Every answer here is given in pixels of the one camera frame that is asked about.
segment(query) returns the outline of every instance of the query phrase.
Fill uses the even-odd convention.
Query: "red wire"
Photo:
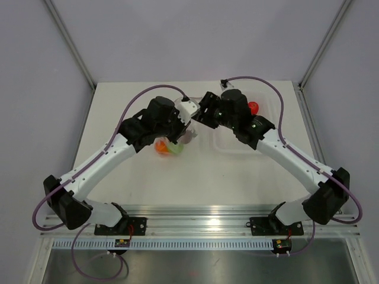
[[[129,225],[128,229],[129,229],[129,244],[130,244],[131,237],[133,236],[133,233],[134,233],[134,227],[133,227],[133,225]]]

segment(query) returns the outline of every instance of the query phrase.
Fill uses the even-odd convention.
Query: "cable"
[[[72,241],[72,245],[71,245],[71,259],[72,259],[72,263],[73,263],[73,266],[75,267],[76,271],[79,272],[80,275],[88,278],[88,279],[91,279],[91,280],[95,280],[95,281],[100,281],[100,282],[108,282],[108,281],[111,281],[111,280],[114,280],[115,278],[117,278],[121,271],[123,270],[123,267],[124,267],[124,264],[125,266],[127,267],[128,264],[126,263],[126,261],[124,260],[123,257],[119,256],[118,254],[113,254],[113,256],[116,256],[119,260],[120,260],[120,269],[118,270],[118,272],[109,277],[109,278],[98,278],[98,277],[93,277],[91,275],[88,275],[86,273],[84,273],[83,271],[81,271],[81,268],[78,266],[78,264],[76,263],[76,260],[75,260],[75,255],[74,255],[74,246],[75,246],[75,243],[76,243],[76,240],[78,239],[79,235],[82,233],[82,231],[89,226],[89,223],[84,225],[80,230],[79,232],[76,234],[75,238],[73,239]],[[101,253],[95,257],[93,257],[91,260],[94,260],[94,259],[97,259],[103,255],[108,255],[108,253]]]
[[[252,77],[252,76],[238,76],[238,77],[232,77],[232,78],[229,78],[229,79],[226,79],[227,82],[229,81],[232,81],[232,80],[239,80],[239,79],[252,79],[252,80],[257,80],[257,81],[260,81],[266,85],[268,85],[271,89],[273,89],[275,91],[275,93],[277,93],[279,99],[280,99],[280,104],[281,104],[281,109],[280,109],[280,116],[279,116],[279,124],[278,124],[278,134],[279,134],[279,138],[281,140],[281,142],[283,143],[283,145],[285,145],[292,153],[294,153],[298,158],[300,158],[303,162],[305,162],[307,165],[309,165],[310,167],[312,167],[313,169],[315,169],[316,171],[318,171],[319,173],[323,174],[324,176],[326,176],[328,179],[332,180],[334,183],[336,183],[340,188],[343,189],[343,191],[345,191],[350,197],[351,199],[353,199],[353,201],[355,202],[355,205],[356,207],[358,208],[358,216],[354,219],[354,220],[351,220],[351,221],[344,221],[344,220],[340,220],[340,219],[337,219],[337,218],[332,218],[333,221],[336,221],[336,222],[339,222],[339,223],[343,223],[343,224],[356,224],[357,222],[359,222],[362,217],[363,217],[363,210],[362,210],[362,205],[359,203],[359,200],[355,197],[355,195],[353,193],[351,193],[351,191],[345,186],[343,185],[340,181],[336,180],[334,177],[332,177],[331,175],[327,174],[326,172],[322,171],[321,168],[317,167],[315,164],[313,164],[310,160],[308,160],[307,158],[305,158],[302,154],[300,154],[298,151],[296,151],[294,148],[292,148],[290,145],[286,145],[287,143],[285,142],[284,140],[284,137],[283,137],[283,134],[282,134],[282,121],[283,121],[283,113],[284,113],[284,101],[283,101],[283,97],[282,95],[280,94],[280,92],[278,91],[278,89],[273,86],[272,84],[270,84],[269,82],[267,82],[266,80],[263,80],[261,78],[257,78],[257,77]]]
[[[117,123],[117,126],[108,142],[108,144],[105,146],[104,148],[104,151],[100,152],[96,157],[94,157],[88,164],[86,164],[81,170],[79,170],[77,173],[75,173],[73,176],[72,176],[72,179],[76,179],[78,176],[80,176],[81,174],[83,174],[83,172],[85,172],[89,167],[91,167],[98,159],[100,159],[100,157],[107,152],[107,150],[111,147],[111,144],[113,142],[113,140],[115,139],[117,133],[118,133],[118,129],[120,128],[120,125],[121,123],[123,122],[124,120],[124,117],[126,115],[126,112],[129,110],[129,108],[131,107],[131,105],[142,95],[144,95],[145,93],[151,91],[151,90],[154,90],[154,89],[158,89],[158,88],[168,88],[168,89],[174,89],[176,91],[178,91],[179,93],[182,94],[182,96],[184,98],[188,98],[186,96],[186,94],[178,87],[175,87],[175,86],[172,86],[172,85],[155,85],[155,86],[151,86],[143,91],[141,91],[140,93],[138,93],[133,99],[131,99],[131,101],[127,104],[127,106],[125,107],[125,110],[123,111],[120,119],[118,120],[118,123]],[[45,228],[45,227],[41,227],[38,225],[37,223],[37,213],[38,211],[40,210],[40,208],[42,207],[42,205],[47,201],[49,200],[54,194],[56,194],[58,191],[60,191],[62,188],[64,188],[66,185],[68,185],[69,183],[71,183],[72,181],[71,180],[67,180],[65,182],[63,182],[60,186],[58,186],[56,189],[54,189],[53,191],[51,191],[49,194],[47,194],[36,206],[36,208],[34,209],[33,211],[33,214],[32,214],[32,217],[31,217],[31,220],[32,220],[32,223],[34,225],[34,227],[40,231],[52,231],[52,230],[55,230],[55,229],[58,229],[60,227],[62,227],[64,224],[61,223],[59,225],[56,225],[54,227],[49,227],[49,228]]]

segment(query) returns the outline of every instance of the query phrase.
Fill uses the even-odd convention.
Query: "metal base plate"
[[[278,233],[271,228],[268,222],[268,217],[252,217],[246,226],[251,229],[251,234],[254,236],[289,235],[290,229],[291,235],[304,235],[301,222],[293,223],[290,226],[284,227],[283,230]]]
[[[128,224],[124,231],[119,232],[118,229],[107,227],[104,225],[96,225],[95,235],[130,235],[129,226],[133,226],[132,235],[145,235],[146,234],[147,218],[145,217],[129,217]]]

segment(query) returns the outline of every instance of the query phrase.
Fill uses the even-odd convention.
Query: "vented metal strip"
[[[272,250],[272,240],[135,239],[129,247],[116,247],[115,238],[77,240],[75,250]],[[71,249],[72,238],[57,238],[53,249]]]

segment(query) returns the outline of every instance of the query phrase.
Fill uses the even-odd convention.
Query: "metal frame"
[[[319,48],[317,49],[316,54],[313,56],[309,66],[308,66],[308,69],[306,70],[306,72],[305,72],[305,74],[304,74],[304,76],[300,82],[300,89],[301,90],[304,89],[306,83],[309,81],[310,77],[312,76],[313,71],[317,67],[317,64],[320,62],[320,59],[324,55],[324,53],[325,53],[327,47],[329,46],[332,38],[334,38],[337,30],[341,26],[342,21],[346,17],[346,15],[347,15],[347,13],[348,13],[353,2],[354,2],[354,0],[344,0],[342,5],[340,6],[337,14],[335,15],[335,17],[332,21],[332,24],[328,28],[324,38],[321,41]]]
[[[63,22],[61,16],[59,15],[59,12],[53,2],[53,0],[42,0],[42,3],[45,5],[47,11],[49,12],[50,16],[52,17],[52,20],[55,24],[55,26],[58,28],[58,31],[60,35],[63,37],[63,40],[65,41],[65,44],[67,45],[69,51],[71,52],[76,64],[78,65],[79,69],[83,73],[85,79],[88,82],[88,85],[91,87],[92,91],[96,90],[96,83],[94,79],[92,78],[90,72],[88,71],[88,68],[86,67],[81,55],[78,52],[78,49],[76,48],[65,23]]]

